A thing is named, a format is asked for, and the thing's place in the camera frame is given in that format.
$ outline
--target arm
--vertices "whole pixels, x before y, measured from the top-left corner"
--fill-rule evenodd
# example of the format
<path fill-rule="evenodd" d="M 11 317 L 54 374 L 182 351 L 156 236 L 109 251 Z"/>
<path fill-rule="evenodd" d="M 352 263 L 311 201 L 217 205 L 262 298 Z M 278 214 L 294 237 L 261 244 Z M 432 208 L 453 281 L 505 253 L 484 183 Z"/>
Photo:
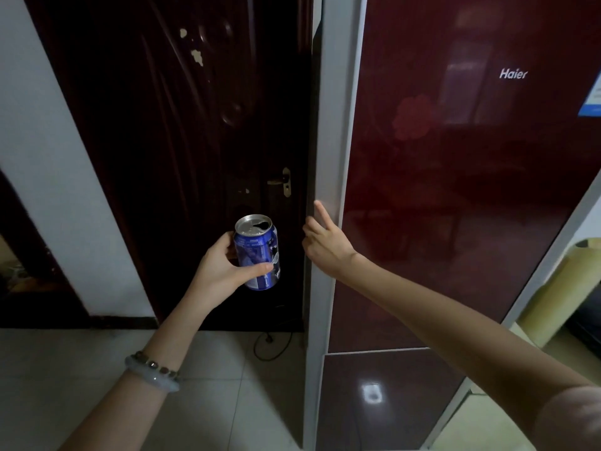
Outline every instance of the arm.
<path fill-rule="evenodd" d="M 207 250 L 183 299 L 146 344 L 144 353 L 159 365 L 178 371 L 209 312 L 240 285 L 273 269 L 269 263 L 232 265 L 227 260 L 230 243 L 231 234 L 227 233 Z M 138 375 L 125 371 L 60 450 L 139 450 L 166 396 Z"/>
<path fill-rule="evenodd" d="M 303 227 L 307 256 L 323 272 L 401 320 L 484 389 L 526 434 L 555 394 L 591 385 L 481 313 L 373 264 L 353 249 L 319 201 L 316 208 L 325 227 L 307 218 Z"/>

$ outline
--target can opening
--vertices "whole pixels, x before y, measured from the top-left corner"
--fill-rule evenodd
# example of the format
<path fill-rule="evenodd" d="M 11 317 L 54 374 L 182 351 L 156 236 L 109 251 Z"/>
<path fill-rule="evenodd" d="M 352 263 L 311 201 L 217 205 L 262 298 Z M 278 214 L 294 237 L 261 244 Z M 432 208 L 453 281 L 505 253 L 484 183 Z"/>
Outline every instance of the can opening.
<path fill-rule="evenodd" d="M 266 222 L 266 221 L 262 221 L 262 222 L 260 222 L 260 223 L 258 223 L 256 225 L 253 225 L 253 226 L 257 227 L 257 228 L 261 228 L 263 231 L 266 231 L 266 230 L 269 229 L 269 223 Z"/>

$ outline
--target person's left arm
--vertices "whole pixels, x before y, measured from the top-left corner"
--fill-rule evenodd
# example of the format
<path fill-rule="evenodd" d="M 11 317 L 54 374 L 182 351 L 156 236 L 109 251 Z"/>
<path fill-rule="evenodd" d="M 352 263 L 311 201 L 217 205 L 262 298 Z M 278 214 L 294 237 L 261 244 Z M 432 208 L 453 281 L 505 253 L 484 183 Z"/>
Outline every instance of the person's left arm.
<path fill-rule="evenodd" d="M 146 344 L 144 354 L 159 365 L 178 371 L 209 312 L 243 283 L 273 268 L 269 263 L 232 265 L 227 259 L 230 244 L 231 233 L 226 233 L 207 250 L 183 299 Z M 165 391 L 125 371 L 59 451 L 139 450 L 166 396 Z"/>

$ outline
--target blue and white label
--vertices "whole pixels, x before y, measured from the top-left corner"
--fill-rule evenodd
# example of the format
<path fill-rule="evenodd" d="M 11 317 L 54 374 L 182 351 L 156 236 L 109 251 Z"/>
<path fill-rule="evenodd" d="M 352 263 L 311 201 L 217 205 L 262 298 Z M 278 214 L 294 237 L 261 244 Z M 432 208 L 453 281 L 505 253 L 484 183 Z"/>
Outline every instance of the blue and white label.
<path fill-rule="evenodd" d="M 580 108 L 579 117 L 601 117 L 601 74 Z"/>

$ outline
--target forearm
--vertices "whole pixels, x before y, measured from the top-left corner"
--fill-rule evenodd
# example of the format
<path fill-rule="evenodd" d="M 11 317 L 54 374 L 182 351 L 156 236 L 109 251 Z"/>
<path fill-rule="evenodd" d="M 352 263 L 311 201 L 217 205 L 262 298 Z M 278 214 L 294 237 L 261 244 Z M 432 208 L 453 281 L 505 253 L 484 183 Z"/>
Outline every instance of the forearm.
<path fill-rule="evenodd" d="M 342 281 L 409 327 L 463 371 L 528 433 L 553 395 L 588 380 L 481 313 L 373 264 L 352 258 Z"/>
<path fill-rule="evenodd" d="M 144 353 L 159 365 L 179 370 L 195 333 L 208 313 L 197 305 L 201 302 L 184 297 L 153 334 Z M 126 371 L 61 450 L 139 450 L 166 396 L 165 391 Z"/>

